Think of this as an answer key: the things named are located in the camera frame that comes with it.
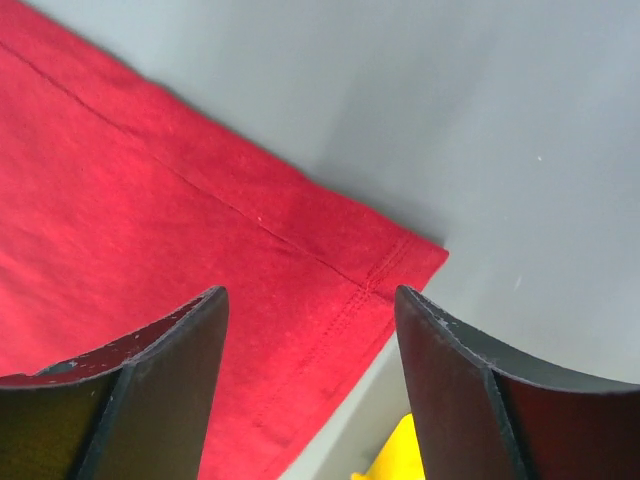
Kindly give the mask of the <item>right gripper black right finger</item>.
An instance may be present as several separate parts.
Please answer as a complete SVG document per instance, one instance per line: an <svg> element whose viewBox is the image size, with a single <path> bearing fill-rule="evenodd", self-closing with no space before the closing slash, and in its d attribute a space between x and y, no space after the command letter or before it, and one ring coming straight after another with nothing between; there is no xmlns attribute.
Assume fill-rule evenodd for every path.
<svg viewBox="0 0 640 480"><path fill-rule="evenodd" d="M431 479L635 479L639 388L544 361L395 293L397 339Z"/></svg>

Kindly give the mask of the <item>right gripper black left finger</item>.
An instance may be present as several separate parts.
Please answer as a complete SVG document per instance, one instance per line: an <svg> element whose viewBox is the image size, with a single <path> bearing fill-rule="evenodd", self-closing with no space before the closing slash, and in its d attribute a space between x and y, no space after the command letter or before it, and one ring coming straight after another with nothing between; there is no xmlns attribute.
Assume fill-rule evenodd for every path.
<svg viewBox="0 0 640 480"><path fill-rule="evenodd" d="M213 287L98 349L2 377L2 478L197 478L228 319Z"/></svg>

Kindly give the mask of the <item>dark red t-shirt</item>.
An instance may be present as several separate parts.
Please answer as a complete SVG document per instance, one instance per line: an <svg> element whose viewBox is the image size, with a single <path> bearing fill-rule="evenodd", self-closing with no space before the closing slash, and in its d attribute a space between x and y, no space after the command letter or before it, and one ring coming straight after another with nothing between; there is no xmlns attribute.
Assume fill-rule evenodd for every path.
<svg viewBox="0 0 640 480"><path fill-rule="evenodd" d="M447 252L329 191L19 1L1 5L1 371L226 287L200 468L275 479Z"/></svg>

